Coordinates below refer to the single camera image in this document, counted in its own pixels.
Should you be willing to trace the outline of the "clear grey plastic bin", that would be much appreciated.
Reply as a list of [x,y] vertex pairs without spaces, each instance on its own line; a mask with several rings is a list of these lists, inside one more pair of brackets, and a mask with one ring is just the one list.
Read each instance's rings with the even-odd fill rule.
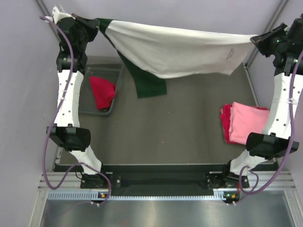
[[121,87],[125,66],[119,58],[88,58],[80,89],[79,113],[109,116]]

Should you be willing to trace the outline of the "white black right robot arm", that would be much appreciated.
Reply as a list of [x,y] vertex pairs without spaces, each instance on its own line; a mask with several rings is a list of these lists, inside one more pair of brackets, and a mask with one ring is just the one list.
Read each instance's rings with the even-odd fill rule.
[[221,175],[221,182],[232,187],[238,175],[245,175],[244,166],[254,168],[276,157],[285,155],[293,129],[290,122],[290,104],[293,113],[303,90],[303,19],[297,18],[290,26],[282,23],[251,42],[265,57],[273,55],[274,95],[269,117],[261,133],[250,133],[246,149],[228,163],[229,170]]

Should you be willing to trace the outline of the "pink t-shirt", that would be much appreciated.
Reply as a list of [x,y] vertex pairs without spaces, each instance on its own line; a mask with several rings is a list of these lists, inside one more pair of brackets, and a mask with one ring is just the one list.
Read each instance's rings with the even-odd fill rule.
[[246,144],[251,132],[261,133],[269,117],[267,108],[234,102],[231,106],[229,141]]

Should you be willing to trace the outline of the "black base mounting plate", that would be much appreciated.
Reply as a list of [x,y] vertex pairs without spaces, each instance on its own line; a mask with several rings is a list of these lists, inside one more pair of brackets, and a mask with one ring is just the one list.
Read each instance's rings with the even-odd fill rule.
[[133,185],[194,185],[202,189],[237,188],[239,176],[230,164],[104,165],[112,189]]

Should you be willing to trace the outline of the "crimson red t-shirt in bin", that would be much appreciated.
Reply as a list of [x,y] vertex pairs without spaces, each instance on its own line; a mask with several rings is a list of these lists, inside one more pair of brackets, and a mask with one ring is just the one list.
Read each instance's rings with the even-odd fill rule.
[[101,110],[110,107],[112,100],[116,96],[116,85],[99,77],[90,77],[89,82],[97,109]]

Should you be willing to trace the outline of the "white and green t-shirt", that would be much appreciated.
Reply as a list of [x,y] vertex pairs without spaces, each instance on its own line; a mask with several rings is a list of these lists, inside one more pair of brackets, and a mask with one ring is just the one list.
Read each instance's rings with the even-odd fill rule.
[[152,26],[100,18],[99,30],[134,79],[138,98],[165,95],[168,79],[230,75],[253,44],[250,35]]

